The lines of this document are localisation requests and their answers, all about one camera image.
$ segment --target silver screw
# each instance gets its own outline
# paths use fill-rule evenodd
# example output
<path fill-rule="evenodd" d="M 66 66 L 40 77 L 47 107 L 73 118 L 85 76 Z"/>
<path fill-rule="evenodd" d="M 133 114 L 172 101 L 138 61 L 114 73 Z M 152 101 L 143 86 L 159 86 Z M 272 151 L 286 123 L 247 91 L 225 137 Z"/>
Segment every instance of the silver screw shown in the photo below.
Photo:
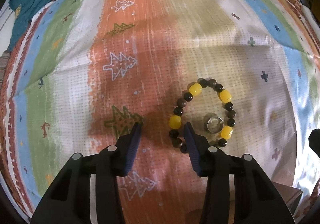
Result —
<path fill-rule="evenodd" d="M 251 161 L 251 160 L 252 160 L 252 156 L 249 155 L 249 154 L 244 155 L 243 158 L 244 158 L 246 161 Z"/>
<path fill-rule="evenodd" d="M 218 151 L 218 148 L 216 148 L 214 146 L 210 146 L 210 147 L 208 147 L 208 151 L 211 153 L 216 153 Z"/>
<path fill-rule="evenodd" d="M 80 158 L 81 158 L 81 154 L 79 154 L 79 153 L 75 153 L 75 154 L 72 155 L 72 159 L 73 160 L 78 160 Z"/>
<path fill-rule="evenodd" d="M 111 146 L 108 146 L 107 149 L 108 149 L 109 152 L 114 152 L 114 151 L 117 150 L 117 147 L 115 145 L 111 145 Z"/>

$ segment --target ring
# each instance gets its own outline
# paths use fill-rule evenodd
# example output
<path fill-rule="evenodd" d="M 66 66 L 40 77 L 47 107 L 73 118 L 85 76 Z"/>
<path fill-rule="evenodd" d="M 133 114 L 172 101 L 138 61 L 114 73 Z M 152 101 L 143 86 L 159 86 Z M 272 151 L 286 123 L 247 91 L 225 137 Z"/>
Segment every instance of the ring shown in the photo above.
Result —
<path fill-rule="evenodd" d="M 207 114 L 204 120 L 204 129 L 212 134 L 219 133 L 223 128 L 223 119 L 214 113 Z"/>

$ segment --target beaded bracelet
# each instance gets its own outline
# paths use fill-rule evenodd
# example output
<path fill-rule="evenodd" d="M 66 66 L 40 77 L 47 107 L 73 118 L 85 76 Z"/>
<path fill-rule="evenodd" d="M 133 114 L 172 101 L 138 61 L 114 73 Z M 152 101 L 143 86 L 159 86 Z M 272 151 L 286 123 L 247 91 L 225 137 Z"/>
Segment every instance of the beaded bracelet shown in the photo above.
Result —
<path fill-rule="evenodd" d="M 227 90 L 225 90 L 222 84 L 217 83 L 215 79 L 205 80 L 201 79 L 199 83 L 193 84 L 189 88 L 189 92 L 186 92 L 183 95 L 183 98 L 178 98 L 177 107 L 173 110 L 173 114 L 169 120 L 169 126 L 171 130 L 169 131 L 169 136 L 172 140 L 173 147 L 180 148 L 180 151 L 183 154 L 188 153 L 188 149 L 186 144 L 182 141 L 182 139 L 178 138 L 179 131 L 178 129 L 181 126 L 181 116 L 183 115 L 183 108 L 187 105 L 187 102 L 193 100 L 193 97 L 200 94 L 203 88 L 207 86 L 211 87 L 218 93 L 219 99 L 224 103 L 224 108 L 227 111 L 226 115 L 229 118 L 227 120 L 227 125 L 222 128 L 219 132 L 220 139 L 217 142 L 217 145 L 220 147 L 225 147 L 227 145 L 227 140 L 231 137 L 233 132 L 233 127 L 236 124 L 234 117 L 236 116 L 236 112 L 233 110 L 233 104 L 231 103 L 231 94 Z"/>

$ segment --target blue stripe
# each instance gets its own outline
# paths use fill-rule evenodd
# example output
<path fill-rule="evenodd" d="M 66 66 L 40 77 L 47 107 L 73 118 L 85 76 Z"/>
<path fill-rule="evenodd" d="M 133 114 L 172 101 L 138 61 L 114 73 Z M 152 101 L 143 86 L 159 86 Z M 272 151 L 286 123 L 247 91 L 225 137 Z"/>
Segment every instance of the blue stripe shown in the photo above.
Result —
<path fill-rule="evenodd" d="M 23 67 L 18 78 L 17 90 L 13 98 L 15 102 L 16 114 L 15 114 L 15 131 L 16 131 L 16 146 L 18 148 L 19 161 L 20 161 L 20 172 L 22 174 L 23 181 L 27 188 L 28 197 L 31 199 L 34 207 L 36 207 L 41 196 L 38 193 L 35 178 L 33 176 L 32 162 L 30 158 L 30 149 L 28 142 L 28 127 L 27 127 L 27 97 L 24 93 L 25 88 L 28 86 L 30 76 L 32 73 L 34 60 L 37 57 L 41 43 L 43 41 L 43 35 L 48 25 L 51 23 L 53 16 L 59 9 L 61 3 L 64 0 L 55 1 L 46 11 L 44 16 L 41 18 L 39 26 L 37 27 L 32 39 L 30 40 L 30 46 L 28 53 L 26 54 L 23 62 Z"/>
<path fill-rule="evenodd" d="M 270 35 L 283 45 L 284 53 L 287 57 L 287 63 L 289 68 L 290 82 L 288 88 L 290 88 L 291 101 L 295 104 L 298 111 L 298 120 L 300 123 L 300 131 L 302 138 L 302 147 L 305 146 L 307 140 L 308 124 L 314 124 L 313 119 L 313 106 L 311 98 L 309 97 L 309 80 L 308 74 L 305 69 L 305 62 L 302 55 L 306 55 L 303 50 L 297 50 L 294 48 L 294 44 L 287 32 L 287 29 L 294 32 L 294 30 L 288 25 L 285 27 L 277 18 L 275 14 L 268 8 L 268 6 L 262 0 L 245 0 L 254 12 L 259 16 L 264 26 L 267 28 Z M 300 69 L 301 77 L 298 77 L 297 70 Z"/>

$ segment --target black bead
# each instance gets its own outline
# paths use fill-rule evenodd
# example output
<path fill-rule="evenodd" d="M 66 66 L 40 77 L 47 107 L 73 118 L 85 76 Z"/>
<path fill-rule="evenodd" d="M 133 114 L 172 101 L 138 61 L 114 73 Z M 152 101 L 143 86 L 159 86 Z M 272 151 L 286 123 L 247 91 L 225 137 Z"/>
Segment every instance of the black bead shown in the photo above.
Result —
<path fill-rule="evenodd" d="M 177 106 L 184 108 L 187 105 L 187 102 L 185 101 L 184 98 L 178 98 L 177 99 Z"/>
<path fill-rule="evenodd" d="M 236 124 L 236 121 L 233 118 L 228 119 L 227 125 L 230 127 L 234 127 Z"/>
<path fill-rule="evenodd" d="M 199 81 L 199 84 L 201 85 L 202 88 L 206 88 L 208 86 L 208 81 L 205 79 L 202 79 Z"/>
<path fill-rule="evenodd" d="M 173 113 L 177 116 L 182 116 L 183 114 L 183 108 L 181 107 L 175 107 L 174 110 L 173 110 Z"/>
<path fill-rule="evenodd" d="M 190 101 L 192 101 L 192 99 L 193 99 L 193 95 L 192 95 L 190 92 L 186 92 L 186 93 L 183 95 L 183 98 L 184 98 L 187 102 L 190 102 Z"/>
<path fill-rule="evenodd" d="M 169 131 L 169 136 L 171 138 L 177 138 L 179 136 L 179 131 L 176 129 L 172 129 Z"/>
<path fill-rule="evenodd" d="M 183 144 L 183 145 L 180 147 L 180 151 L 181 151 L 182 154 L 187 154 L 187 153 L 188 153 L 187 145 L 186 145 L 186 144 Z"/>
<path fill-rule="evenodd" d="M 223 91 L 223 86 L 222 84 L 218 83 L 217 85 L 215 85 L 214 90 L 216 92 L 222 92 Z"/>
<path fill-rule="evenodd" d="M 234 118 L 236 116 L 236 112 L 235 111 L 228 111 L 227 112 L 227 117 L 228 118 Z"/>
<path fill-rule="evenodd" d="M 233 109 L 233 104 L 232 102 L 228 102 L 224 105 L 224 108 L 226 109 L 226 111 L 231 111 Z"/>
<path fill-rule="evenodd" d="M 227 145 L 227 141 L 224 138 L 219 139 L 218 145 L 220 147 L 225 147 Z"/>
<path fill-rule="evenodd" d="M 214 88 L 216 84 L 217 84 L 217 81 L 216 81 L 215 79 L 210 79 L 210 80 L 208 81 L 208 86 L 209 86 L 210 88 Z"/>
<path fill-rule="evenodd" d="M 172 139 L 172 145 L 175 148 L 179 148 L 179 147 L 181 147 L 183 145 L 183 141 L 182 141 L 181 138 Z"/>

